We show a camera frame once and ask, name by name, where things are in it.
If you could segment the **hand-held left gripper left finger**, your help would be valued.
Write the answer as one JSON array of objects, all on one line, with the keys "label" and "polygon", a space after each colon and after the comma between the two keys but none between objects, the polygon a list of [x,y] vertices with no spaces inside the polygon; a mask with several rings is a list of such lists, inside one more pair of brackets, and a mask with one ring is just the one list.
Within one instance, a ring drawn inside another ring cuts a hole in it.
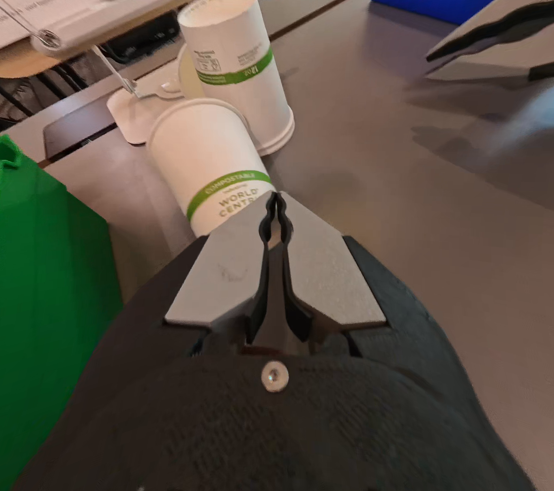
[{"label": "hand-held left gripper left finger", "polygon": [[276,198],[268,191],[207,236],[166,323],[253,343],[267,314]]}]

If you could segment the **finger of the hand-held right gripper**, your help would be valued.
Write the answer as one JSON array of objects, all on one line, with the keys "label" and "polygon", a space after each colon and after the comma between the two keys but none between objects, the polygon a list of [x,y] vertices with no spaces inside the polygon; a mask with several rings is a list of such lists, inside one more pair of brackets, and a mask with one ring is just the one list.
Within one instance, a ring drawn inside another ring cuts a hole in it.
[{"label": "finger of the hand-held right gripper", "polygon": [[426,60],[480,46],[522,42],[546,31],[553,32],[553,0],[493,0],[434,46]]},{"label": "finger of the hand-held right gripper", "polygon": [[469,81],[529,76],[553,63],[553,31],[539,31],[521,41],[492,45],[455,56],[427,73],[436,81]]}]

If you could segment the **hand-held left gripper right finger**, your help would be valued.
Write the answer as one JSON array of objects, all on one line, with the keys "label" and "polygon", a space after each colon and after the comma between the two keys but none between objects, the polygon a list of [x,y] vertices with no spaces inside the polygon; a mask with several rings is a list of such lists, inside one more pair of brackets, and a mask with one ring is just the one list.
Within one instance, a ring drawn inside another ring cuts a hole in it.
[{"label": "hand-held left gripper right finger", "polygon": [[277,196],[287,324],[300,341],[382,327],[386,317],[341,232],[287,193]]}]

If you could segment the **white paper cup green band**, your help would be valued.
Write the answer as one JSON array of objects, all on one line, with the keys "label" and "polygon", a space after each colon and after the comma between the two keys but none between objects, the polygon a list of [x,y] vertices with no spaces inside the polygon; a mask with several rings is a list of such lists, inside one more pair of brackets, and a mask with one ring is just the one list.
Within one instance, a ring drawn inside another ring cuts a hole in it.
[{"label": "white paper cup green band", "polygon": [[186,43],[183,44],[177,56],[177,79],[184,99],[194,100],[205,97]]},{"label": "white paper cup green band", "polygon": [[283,148],[295,119],[258,0],[196,0],[178,23],[205,96],[242,114],[261,157]]},{"label": "white paper cup green band", "polygon": [[147,150],[197,238],[276,191],[246,119],[221,100],[178,101],[156,119]]}]

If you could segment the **green plastic bin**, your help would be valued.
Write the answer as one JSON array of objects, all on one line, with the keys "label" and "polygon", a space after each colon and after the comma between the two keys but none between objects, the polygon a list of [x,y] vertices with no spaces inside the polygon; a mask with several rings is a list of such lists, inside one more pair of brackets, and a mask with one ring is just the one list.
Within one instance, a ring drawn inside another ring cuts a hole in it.
[{"label": "green plastic bin", "polygon": [[1,490],[122,308],[107,222],[1,135]]}]

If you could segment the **wooden display board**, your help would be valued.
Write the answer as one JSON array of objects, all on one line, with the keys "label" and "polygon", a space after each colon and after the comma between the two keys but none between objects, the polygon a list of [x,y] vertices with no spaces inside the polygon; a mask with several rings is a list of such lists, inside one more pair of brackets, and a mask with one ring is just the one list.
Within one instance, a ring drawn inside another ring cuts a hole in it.
[{"label": "wooden display board", "polygon": [[19,79],[34,76],[68,59],[90,50],[93,45],[117,38],[133,29],[150,22],[168,12],[177,10],[194,0],[165,0],[165,2],[134,19],[120,24],[97,36],[87,38],[67,52],[41,52],[32,43],[31,38],[22,39],[1,49],[1,78]]}]

